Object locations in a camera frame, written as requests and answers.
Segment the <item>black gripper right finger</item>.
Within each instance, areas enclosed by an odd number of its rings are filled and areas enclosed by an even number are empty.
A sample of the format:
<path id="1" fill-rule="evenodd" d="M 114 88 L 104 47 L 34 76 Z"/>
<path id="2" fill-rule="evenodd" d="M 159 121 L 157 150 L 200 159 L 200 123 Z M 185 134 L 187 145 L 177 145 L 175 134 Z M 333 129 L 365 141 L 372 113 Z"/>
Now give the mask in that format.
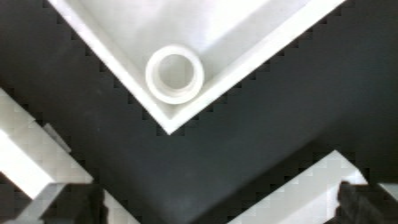
<path id="1" fill-rule="evenodd" d="M 342 183 L 329 224 L 398 224 L 398 183 Z"/>

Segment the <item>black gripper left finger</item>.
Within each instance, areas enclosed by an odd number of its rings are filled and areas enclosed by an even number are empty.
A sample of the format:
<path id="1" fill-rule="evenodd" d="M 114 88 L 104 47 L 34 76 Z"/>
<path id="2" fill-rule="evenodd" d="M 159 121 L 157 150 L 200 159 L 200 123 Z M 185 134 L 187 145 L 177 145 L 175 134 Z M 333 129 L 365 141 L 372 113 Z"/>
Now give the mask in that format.
<path id="1" fill-rule="evenodd" d="M 52 183 L 18 215 L 17 224 L 109 224 L 107 215 L 102 187 Z"/>

